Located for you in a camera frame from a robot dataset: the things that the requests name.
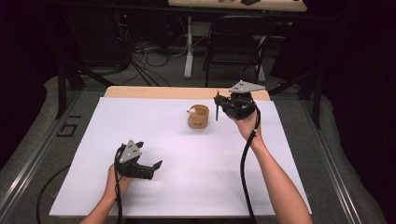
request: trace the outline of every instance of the gray carpet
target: gray carpet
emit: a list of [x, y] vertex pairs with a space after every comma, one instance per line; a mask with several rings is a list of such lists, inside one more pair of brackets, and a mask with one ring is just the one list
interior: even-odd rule
[[[271, 64], [274, 61], [280, 42], [273, 42], [273, 49], [266, 52], [266, 62], [263, 69], [266, 81], [263, 83], [268, 90], [274, 88], [278, 82], [283, 80], [270, 77]], [[136, 64], [146, 66], [151, 74], [161, 85], [185, 87], [203, 87], [205, 83], [204, 71], [202, 71], [203, 55], [199, 50], [195, 51], [195, 59], [193, 65], [193, 76], [191, 79], [184, 79], [184, 62], [185, 57], [171, 57], [165, 66], [149, 66], [150, 64], [162, 64], [166, 62], [166, 58], [162, 54], [152, 53], [146, 54], [143, 60], [135, 59]], [[209, 82], [209, 86], [213, 87], [230, 87], [236, 83], [241, 77], [242, 72], [238, 72], [239, 68], [231, 70], [213, 69], [213, 74], [218, 74]], [[136, 71], [130, 67], [124, 72], [116, 75], [106, 76], [111, 81], [123, 85], [140, 85], [148, 84], [140, 76], [136, 76]], [[247, 71], [244, 80], [252, 80], [252, 71]], [[1, 171], [0, 181], [1, 197], [6, 198], [12, 189], [10, 188], [15, 179], [18, 179], [21, 171], [25, 168], [25, 164], [37, 153], [38, 150], [45, 151], [42, 161], [38, 162], [36, 170], [33, 171], [32, 178], [25, 188], [21, 189], [21, 194], [14, 201], [14, 204], [2, 203], [2, 206], [11, 206], [10, 212], [6, 214], [7, 218], [4, 223], [36, 223], [36, 200], [40, 190], [44, 187], [50, 178], [71, 163], [74, 154], [78, 148], [78, 144], [90, 122], [91, 115], [97, 105], [99, 97], [103, 96], [105, 88], [89, 77], [84, 77], [87, 85], [82, 92], [69, 91], [68, 97], [69, 109], [60, 120], [54, 120], [57, 109], [57, 92], [56, 78], [50, 80], [46, 87], [49, 90], [48, 99], [43, 106], [40, 115], [37, 117], [31, 131], [26, 135], [25, 139], [17, 149], [13, 158], [7, 166]], [[279, 116], [282, 121], [286, 136], [288, 138], [293, 158], [295, 159], [297, 169], [300, 173], [304, 188], [309, 195], [308, 201], [312, 208], [313, 219], [315, 223], [386, 223], [382, 216], [376, 201], [367, 193], [361, 182], [357, 178], [345, 158], [340, 147], [338, 132], [332, 117], [332, 104], [323, 97], [321, 105], [320, 122], [322, 130], [318, 132], [313, 125], [312, 120], [307, 116], [306, 105], [310, 105], [310, 101], [299, 101], [295, 92], [298, 87], [290, 88], [282, 94], [272, 96], [272, 100], [276, 104]], [[326, 146], [329, 147], [335, 164], [340, 172], [340, 176], [344, 181], [350, 193], [351, 200], [357, 210], [358, 218], [353, 220], [346, 215], [345, 204], [340, 203], [340, 192], [338, 191], [334, 180], [332, 179], [326, 158], [323, 156], [323, 143], [318, 136], [323, 136]], [[57, 190], [60, 189], [66, 171], [62, 172], [53, 179], [47, 189], [44, 191], [40, 208], [40, 216], [42, 223], [78, 223], [79, 219], [49, 217], [49, 210], [54, 202]], [[109, 223], [115, 223], [114, 217], [109, 219]], [[203, 220], [148, 220], [134, 219], [128, 220], [128, 223], [244, 223], [243, 220], [228, 219], [203, 219]], [[259, 223], [277, 223], [274, 217], [260, 217]]]

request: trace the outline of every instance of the white surface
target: white surface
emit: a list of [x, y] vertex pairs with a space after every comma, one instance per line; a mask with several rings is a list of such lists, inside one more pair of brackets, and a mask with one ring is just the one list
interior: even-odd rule
[[[271, 101], [256, 102], [262, 112], [266, 145], [305, 197], [290, 148]], [[187, 124], [192, 105], [209, 107], [208, 126]], [[106, 183], [116, 150], [129, 139], [143, 141], [142, 165], [163, 160], [152, 180], [134, 180], [122, 196], [125, 217], [248, 217], [239, 164], [245, 140], [213, 100], [101, 98], [78, 147], [51, 216], [86, 216]], [[248, 192], [256, 216], [273, 215], [254, 154], [246, 162]], [[117, 214], [117, 206], [110, 215]]]

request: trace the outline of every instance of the desk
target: desk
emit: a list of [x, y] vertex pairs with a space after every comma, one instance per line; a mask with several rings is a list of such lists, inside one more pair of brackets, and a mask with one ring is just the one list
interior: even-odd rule
[[[297, 11], [297, 12], [305, 12], [306, 5], [302, 0], [293, 1], [293, 0], [270, 0], [270, 1], [260, 1], [250, 6], [246, 6], [242, 4], [240, 1], [233, 1], [230, 3], [220, 3], [218, 0], [169, 0], [169, 6], [175, 7], [214, 7], [214, 8], [233, 8], [233, 9], [247, 9], [247, 10], [281, 10], [281, 11]], [[187, 59], [186, 59], [186, 68], [184, 70], [184, 78], [191, 78], [191, 70], [192, 70], [192, 37], [195, 33], [192, 31], [193, 21], [191, 16], [189, 16], [188, 21], [188, 46], [187, 46]], [[265, 76], [264, 72], [261, 69], [259, 73], [259, 81], [264, 82]]]
[[[139, 163], [163, 160], [163, 165], [152, 180], [136, 179], [123, 195], [125, 217], [248, 217], [239, 173], [245, 140], [224, 113], [215, 121], [211, 98], [216, 93], [209, 88], [110, 87], [93, 113], [49, 214], [86, 216], [103, 193], [117, 148], [132, 138], [145, 142]], [[262, 110], [266, 145], [309, 207], [275, 105], [266, 91], [254, 94]], [[187, 125], [186, 110], [195, 104], [212, 111], [205, 129]], [[255, 214], [273, 215], [253, 153], [247, 154], [246, 178]], [[116, 214], [117, 206], [110, 212]]]

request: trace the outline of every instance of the electrical cord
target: electrical cord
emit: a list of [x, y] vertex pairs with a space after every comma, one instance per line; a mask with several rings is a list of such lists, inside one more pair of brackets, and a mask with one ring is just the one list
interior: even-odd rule
[[256, 136], [256, 132], [257, 129], [259, 128], [260, 122], [261, 122], [261, 112], [260, 109], [256, 106], [256, 111], [257, 111], [257, 116], [256, 116], [256, 123], [254, 125], [254, 129], [251, 132], [247, 143], [245, 144], [245, 148], [244, 148], [244, 152], [242, 154], [242, 159], [241, 159], [241, 166], [240, 166], [240, 170], [241, 170], [241, 179], [242, 179], [242, 187], [244, 189], [244, 193], [245, 193], [245, 198], [247, 201], [247, 209], [248, 212], [250, 214], [250, 217], [253, 221], [254, 224], [257, 224], [256, 218], [254, 217], [254, 213], [253, 213], [253, 208], [251, 207], [251, 202], [250, 202], [250, 198], [248, 196], [248, 187], [246, 184], [246, 179], [245, 179], [245, 160], [248, 154], [248, 149], [250, 147], [251, 142], [253, 141], [253, 138]]
[[52, 180], [58, 176], [61, 172], [64, 170], [68, 169], [71, 164], [66, 165], [64, 168], [62, 168], [60, 171], [58, 171], [55, 175], [53, 175], [47, 183], [44, 185], [44, 187], [41, 189], [38, 198], [37, 198], [37, 203], [35, 205], [35, 220], [37, 221], [37, 224], [41, 224], [41, 218], [40, 218], [40, 203], [41, 203], [41, 198], [43, 197], [44, 191], [46, 190], [47, 186], [52, 182]]

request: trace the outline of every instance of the dark background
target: dark background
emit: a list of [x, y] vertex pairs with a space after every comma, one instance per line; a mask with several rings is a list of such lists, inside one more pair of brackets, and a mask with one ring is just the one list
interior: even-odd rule
[[[346, 2], [306, 3], [311, 12], [332, 14]], [[78, 45], [59, 14], [43, 13], [33, 6], [33, 0], [0, 0], [0, 168], [35, 120], [45, 100], [44, 83], [57, 75], [58, 55], [45, 18], [59, 20], [57, 32], [71, 55], [81, 60]], [[323, 94], [332, 101], [346, 156], [389, 223], [396, 222], [392, 212], [396, 209], [395, 12], [390, 0], [365, 6], [345, 30], [342, 46], [329, 61], [323, 81]], [[292, 79], [308, 71], [333, 29], [332, 24], [295, 22], [272, 76]]]

